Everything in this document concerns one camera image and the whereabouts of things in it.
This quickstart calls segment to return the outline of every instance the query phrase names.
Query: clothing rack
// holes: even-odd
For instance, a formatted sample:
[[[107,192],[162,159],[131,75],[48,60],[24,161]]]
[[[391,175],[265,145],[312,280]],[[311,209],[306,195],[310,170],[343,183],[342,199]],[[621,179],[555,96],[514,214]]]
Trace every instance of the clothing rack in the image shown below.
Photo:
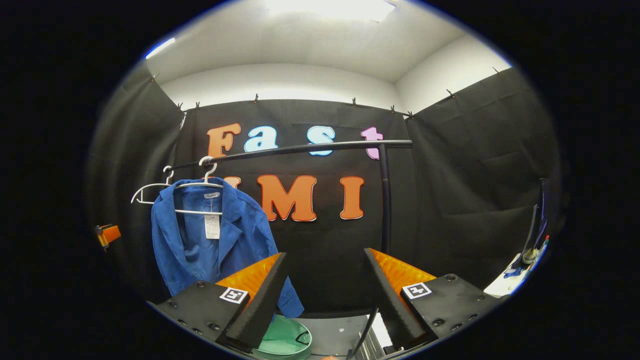
[[[390,241],[391,238],[391,182],[390,182],[390,174],[389,174],[389,162],[387,156],[387,149],[390,148],[404,148],[410,149],[413,145],[411,140],[375,140],[375,141],[357,141],[357,142],[334,142],[334,143],[323,143],[323,144],[311,144],[311,145],[297,145],[297,146],[288,146],[288,147],[280,147],[277,149],[269,149],[269,150],[260,150],[253,152],[246,152],[244,154],[235,154],[235,155],[227,155],[220,158],[215,158],[210,161],[203,161],[202,166],[208,167],[217,163],[224,163],[228,161],[234,160],[245,160],[245,159],[254,159],[261,158],[263,156],[272,156],[272,155],[283,155],[283,154],[295,154],[298,152],[309,152],[309,151],[325,151],[325,150],[348,150],[348,149],[373,149],[377,148],[379,152],[379,160],[380,160],[380,177],[382,181],[382,244],[381,251],[384,254],[388,254],[390,250]],[[199,162],[192,162],[183,165],[178,165],[172,168],[166,167],[164,172],[169,172],[178,168],[186,168],[186,167],[194,167],[200,166]],[[371,330],[371,326],[373,325],[373,321],[376,318],[376,314],[378,313],[378,306],[374,306],[369,314],[369,319],[367,319],[367,323],[362,331],[362,335],[358,344],[355,346],[353,351],[350,351],[347,360],[351,360],[351,358],[358,352],[362,343],[366,339],[369,331]]]

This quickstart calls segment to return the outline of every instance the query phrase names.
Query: black fabric backdrop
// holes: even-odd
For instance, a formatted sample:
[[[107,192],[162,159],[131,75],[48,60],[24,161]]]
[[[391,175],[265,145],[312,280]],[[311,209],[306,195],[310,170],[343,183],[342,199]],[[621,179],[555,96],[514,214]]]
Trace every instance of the black fabric backdrop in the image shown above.
[[[136,67],[104,105],[88,151],[85,199],[90,226],[120,229],[122,237],[111,243],[107,259],[121,280],[160,302],[170,294],[154,257],[151,206],[129,201],[141,186],[164,182],[162,168],[184,114],[150,78],[144,63]],[[156,195],[146,193],[145,200]]]
[[[408,119],[416,168],[415,264],[487,287],[522,250],[549,179],[545,211],[557,218],[560,161],[550,115],[514,69],[455,93]]]
[[[238,123],[241,132],[225,154],[244,153],[249,130],[271,126],[277,131],[279,147],[308,144],[312,126],[330,126],[334,142],[362,141],[360,132],[372,126],[386,140],[406,140],[408,134],[401,115],[389,110],[328,101],[268,100],[232,102],[189,110],[180,131],[175,164],[198,161],[207,155],[207,131]],[[413,261],[415,238],[415,174],[409,149],[389,149],[392,184],[391,254]],[[193,167],[175,171],[177,179],[199,179],[204,169]],[[286,191],[296,177],[314,176],[313,207],[317,219],[295,222],[279,216],[270,222],[279,251],[292,259],[291,281],[305,306],[303,317],[351,316],[368,313],[372,306],[369,285],[364,283],[366,267],[362,249],[381,246],[381,185],[379,161],[368,157],[365,149],[333,151],[328,156],[307,152],[221,163],[213,174],[237,176],[238,190],[261,203],[261,175],[277,175]],[[343,220],[344,190],[340,179],[359,176],[364,179],[360,208],[364,216]]]

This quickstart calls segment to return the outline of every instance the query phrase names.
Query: green basket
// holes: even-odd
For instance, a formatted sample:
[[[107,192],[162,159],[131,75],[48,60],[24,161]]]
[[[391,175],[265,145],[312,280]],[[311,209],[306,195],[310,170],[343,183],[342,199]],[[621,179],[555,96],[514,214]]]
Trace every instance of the green basket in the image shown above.
[[[311,354],[311,339],[304,325],[276,315],[253,354],[258,359],[304,360]]]

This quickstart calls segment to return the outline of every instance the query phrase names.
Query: blue letter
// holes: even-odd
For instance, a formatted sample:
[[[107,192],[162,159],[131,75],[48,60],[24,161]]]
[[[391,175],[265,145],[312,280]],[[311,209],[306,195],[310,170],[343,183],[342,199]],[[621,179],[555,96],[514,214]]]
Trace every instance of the blue letter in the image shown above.
[[[307,139],[312,143],[331,143],[335,139],[335,131],[328,126],[314,126],[307,131]],[[311,155],[327,156],[331,154],[333,150],[325,151],[310,151]]]
[[[259,126],[249,131],[250,139],[244,143],[244,151],[277,149],[276,136],[278,132],[271,126]]]

